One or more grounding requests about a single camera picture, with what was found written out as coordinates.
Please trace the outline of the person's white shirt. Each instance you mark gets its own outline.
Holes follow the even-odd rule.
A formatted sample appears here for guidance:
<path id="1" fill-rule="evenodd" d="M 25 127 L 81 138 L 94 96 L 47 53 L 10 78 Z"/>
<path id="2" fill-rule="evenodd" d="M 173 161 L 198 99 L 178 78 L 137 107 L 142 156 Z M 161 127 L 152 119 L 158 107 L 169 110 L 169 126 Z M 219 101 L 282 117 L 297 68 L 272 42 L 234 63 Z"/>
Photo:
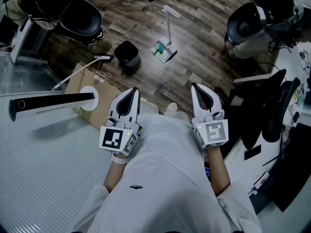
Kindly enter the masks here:
<path id="1" fill-rule="evenodd" d="M 192 125 L 156 114 L 138 117 L 138 142 L 111 191 L 91 191 L 71 233 L 261 233 L 242 184 L 216 196 Z"/>

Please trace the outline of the person's right forearm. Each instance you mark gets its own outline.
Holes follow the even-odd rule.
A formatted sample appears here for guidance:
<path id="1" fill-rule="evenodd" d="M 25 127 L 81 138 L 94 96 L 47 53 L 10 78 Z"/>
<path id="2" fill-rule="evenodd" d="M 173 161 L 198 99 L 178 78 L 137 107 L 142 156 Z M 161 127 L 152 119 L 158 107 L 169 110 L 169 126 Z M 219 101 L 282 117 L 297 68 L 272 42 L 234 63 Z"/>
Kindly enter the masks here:
<path id="1" fill-rule="evenodd" d="M 208 148 L 207 156 L 211 186 L 215 195 L 219 196 L 231 185 L 230 177 L 219 147 Z"/>

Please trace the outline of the brown cardboard box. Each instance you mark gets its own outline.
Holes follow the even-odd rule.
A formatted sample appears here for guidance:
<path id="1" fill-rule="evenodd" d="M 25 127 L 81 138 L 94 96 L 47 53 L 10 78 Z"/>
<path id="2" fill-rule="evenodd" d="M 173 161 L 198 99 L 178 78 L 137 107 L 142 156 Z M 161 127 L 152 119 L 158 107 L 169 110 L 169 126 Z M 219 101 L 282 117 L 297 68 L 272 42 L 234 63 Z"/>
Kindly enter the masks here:
<path id="1" fill-rule="evenodd" d="M 73 110 L 99 130 L 101 126 L 105 124 L 106 117 L 109 115 L 111 102 L 120 95 L 122 91 L 115 87 L 108 80 L 108 77 L 104 76 L 102 71 L 87 67 L 69 79 L 65 93 L 79 93 L 85 86 L 92 86 L 97 90 L 99 95 L 98 105 L 90 112 L 81 107 L 73 108 Z"/>

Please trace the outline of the white long-handled dustpan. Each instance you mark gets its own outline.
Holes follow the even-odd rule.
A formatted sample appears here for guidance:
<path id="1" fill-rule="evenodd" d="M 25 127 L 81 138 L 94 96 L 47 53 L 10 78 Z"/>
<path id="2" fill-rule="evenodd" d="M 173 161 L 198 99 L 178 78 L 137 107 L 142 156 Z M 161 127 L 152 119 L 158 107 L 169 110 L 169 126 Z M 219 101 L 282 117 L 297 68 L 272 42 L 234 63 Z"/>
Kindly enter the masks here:
<path id="1" fill-rule="evenodd" d="M 159 40 L 157 40 L 154 43 L 154 45 L 156 43 L 161 43 L 164 46 L 164 56 L 160 57 L 160 56 L 156 55 L 155 57 L 161 63 L 165 64 L 168 60 L 170 60 L 177 53 L 177 46 L 176 46 L 176 44 L 174 44 L 172 42 L 172 38 L 171 38 L 170 15 L 172 15 L 175 18 L 180 18 L 180 14 L 168 5 L 164 5 L 162 11 L 164 12 L 165 17 L 166 17 L 168 36 L 167 37 L 165 37 L 165 36 L 161 37 Z"/>

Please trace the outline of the black smartphone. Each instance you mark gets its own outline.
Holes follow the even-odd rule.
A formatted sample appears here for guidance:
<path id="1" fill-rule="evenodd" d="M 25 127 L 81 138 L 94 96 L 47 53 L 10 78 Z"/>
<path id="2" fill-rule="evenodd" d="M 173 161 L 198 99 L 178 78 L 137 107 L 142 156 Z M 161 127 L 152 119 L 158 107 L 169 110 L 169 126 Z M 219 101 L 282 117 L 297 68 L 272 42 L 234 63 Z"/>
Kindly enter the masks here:
<path id="1" fill-rule="evenodd" d="M 248 159 L 251 159 L 260 153 L 261 153 L 261 145 L 258 145 L 250 150 L 246 150 L 244 152 L 244 160 L 246 161 Z"/>

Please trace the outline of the person's light trousers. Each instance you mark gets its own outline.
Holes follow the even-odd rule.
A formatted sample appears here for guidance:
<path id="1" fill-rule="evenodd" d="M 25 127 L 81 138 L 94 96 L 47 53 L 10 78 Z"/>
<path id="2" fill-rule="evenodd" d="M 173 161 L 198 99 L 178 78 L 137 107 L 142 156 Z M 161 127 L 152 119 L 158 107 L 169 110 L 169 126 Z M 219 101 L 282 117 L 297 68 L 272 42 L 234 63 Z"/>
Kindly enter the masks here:
<path id="1" fill-rule="evenodd" d="M 160 115 L 159 113 L 159 109 L 158 107 L 150 102 L 144 102 L 144 101 L 140 101 L 140 114 L 156 114 L 156 115 Z M 185 121 L 187 123 L 190 123 L 190 119 L 188 117 L 188 115 L 183 112 L 183 111 L 165 111 L 163 116 L 166 117 L 171 117 L 171 118 L 175 118 L 175 119 L 179 119 L 182 121 Z"/>

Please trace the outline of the person's left forearm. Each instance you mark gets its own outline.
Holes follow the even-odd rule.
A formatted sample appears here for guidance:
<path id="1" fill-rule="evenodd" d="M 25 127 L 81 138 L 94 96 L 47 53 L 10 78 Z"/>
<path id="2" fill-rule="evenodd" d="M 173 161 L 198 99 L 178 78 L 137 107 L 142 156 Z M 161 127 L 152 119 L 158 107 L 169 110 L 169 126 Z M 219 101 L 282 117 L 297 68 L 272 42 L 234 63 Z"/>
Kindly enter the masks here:
<path id="1" fill-rule="evenodd" d="M 108 190 L 109 193 L 116 187 L 123 176 L 123 172 L 126 165 L 116 164 L 111 162 L 109 171 L 104 180 L 104 187 Z"/>

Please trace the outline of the white broom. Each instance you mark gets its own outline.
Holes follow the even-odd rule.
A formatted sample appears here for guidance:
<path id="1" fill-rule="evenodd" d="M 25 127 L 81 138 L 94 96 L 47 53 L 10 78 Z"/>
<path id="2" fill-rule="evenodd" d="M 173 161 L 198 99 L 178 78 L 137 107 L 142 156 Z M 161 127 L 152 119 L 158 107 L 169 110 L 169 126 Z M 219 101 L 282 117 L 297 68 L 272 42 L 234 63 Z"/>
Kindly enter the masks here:
<path id="1" fill-rule="evenodd" d="M 66 77 L 65 79 L 63 79 L 61 82 L 59 82 L 57 85 L 55 85 L 52 88 L 52 91 L 56 90 L 57 88 L 59 88 L 60 86 L 62 86 L 66 81 L 70 80 L 71 77 L 73 77 L 74 75 L 76 75 L 78 72 L 84 70 L 85 68 L 93 65 L 94 63 L 96 63 L 97 61 L 101 61 L 101 60 L 108 60 L 108 61 L 112 61 L 112 59 L 114 58 L 114 55 L 98 55 L 98 56 L 94 56 L 95 60 L 93 60 L 92 62 L 82 66 L 80 69 L 78 69 L 77 71 L 73 72 L 71 75 L 69 75 L 68 77 Z"/>

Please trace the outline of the black waste bin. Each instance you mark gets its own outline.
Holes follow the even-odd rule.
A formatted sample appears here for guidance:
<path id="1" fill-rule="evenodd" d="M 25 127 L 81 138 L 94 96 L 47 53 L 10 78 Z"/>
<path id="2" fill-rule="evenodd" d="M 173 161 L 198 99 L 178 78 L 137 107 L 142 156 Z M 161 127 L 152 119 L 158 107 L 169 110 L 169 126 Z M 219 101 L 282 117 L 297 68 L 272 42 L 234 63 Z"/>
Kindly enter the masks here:
<path id="1" fill-rule="evenodd" d="M 134 74 L 138 71 L 141 57 L 137 47 L 130 41 L 124 41 L 119 44 L 114 50 L 114 55 L 126 73 Z"/>

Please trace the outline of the black computer monitor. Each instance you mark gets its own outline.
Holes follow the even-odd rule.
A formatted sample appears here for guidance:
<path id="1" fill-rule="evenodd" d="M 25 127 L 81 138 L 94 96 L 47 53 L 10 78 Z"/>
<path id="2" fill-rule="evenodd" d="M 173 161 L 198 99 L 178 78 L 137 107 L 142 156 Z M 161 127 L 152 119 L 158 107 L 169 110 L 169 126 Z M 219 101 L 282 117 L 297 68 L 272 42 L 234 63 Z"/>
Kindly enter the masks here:
<path id="1" fill-rule="evenodd" d="M 264 185 L 265 193 L 282 212 L 311 175 L 311 127 L 298 123 L 290 129 L 289 140 Z"/>

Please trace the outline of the white black tower fan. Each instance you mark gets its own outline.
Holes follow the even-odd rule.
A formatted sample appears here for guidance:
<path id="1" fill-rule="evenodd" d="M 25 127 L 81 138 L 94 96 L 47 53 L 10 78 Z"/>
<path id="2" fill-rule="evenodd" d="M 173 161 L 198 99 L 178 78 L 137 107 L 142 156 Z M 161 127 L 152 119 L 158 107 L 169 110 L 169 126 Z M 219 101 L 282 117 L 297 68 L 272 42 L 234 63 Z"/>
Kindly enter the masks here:
<path id="1" fill-rule="evenodd" d="M 92 86 L 85 86 L 79 93 L 10 100 L 8 112 L 14 122 L 21 117 L 41 115 L 59 109 L 82 107 L 85 111 L 93 111 L 98 103 L 99 95 L 97 90 Z"/>

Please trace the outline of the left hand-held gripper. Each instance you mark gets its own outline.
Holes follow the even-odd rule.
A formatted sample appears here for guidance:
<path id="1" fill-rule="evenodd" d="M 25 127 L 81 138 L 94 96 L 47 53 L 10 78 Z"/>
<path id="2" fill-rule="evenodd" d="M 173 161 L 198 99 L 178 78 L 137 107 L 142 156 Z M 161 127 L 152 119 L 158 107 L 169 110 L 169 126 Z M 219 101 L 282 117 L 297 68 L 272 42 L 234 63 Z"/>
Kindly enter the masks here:
<path id="1" fill-rule="evenodd" d="M 140 126 L 140 91 L 130 88 L 119 94 L 110 104 L 109 116 L 100 129 L 99 148 L 128 157 L 138 140 Z"/>

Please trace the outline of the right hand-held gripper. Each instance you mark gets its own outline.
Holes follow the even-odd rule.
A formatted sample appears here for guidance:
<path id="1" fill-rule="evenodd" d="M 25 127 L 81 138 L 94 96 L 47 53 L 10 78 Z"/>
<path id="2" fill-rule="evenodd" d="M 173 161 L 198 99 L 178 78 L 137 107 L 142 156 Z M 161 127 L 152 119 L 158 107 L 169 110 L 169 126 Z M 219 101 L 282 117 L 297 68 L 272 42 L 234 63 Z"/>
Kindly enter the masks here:
<path id="1" fill-rule="evenodd" d="M 229 140 L 228 120 L 218 95 L 199 83 L 191 85 L 193 131 L 203 149 L 221 146 Z"/>

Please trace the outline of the white wristwatch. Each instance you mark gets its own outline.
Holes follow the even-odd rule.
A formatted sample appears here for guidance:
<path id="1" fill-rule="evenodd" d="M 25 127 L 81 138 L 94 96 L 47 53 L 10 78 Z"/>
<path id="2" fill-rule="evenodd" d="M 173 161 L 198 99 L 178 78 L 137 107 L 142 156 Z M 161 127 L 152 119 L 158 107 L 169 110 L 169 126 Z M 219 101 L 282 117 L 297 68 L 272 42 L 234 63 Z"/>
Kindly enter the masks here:
<path id="1" fill-rule="evenodd" d="M 110 160 L 116 164 L 125 165 L 128 162 L 128 156 L 111 154 Z"/>

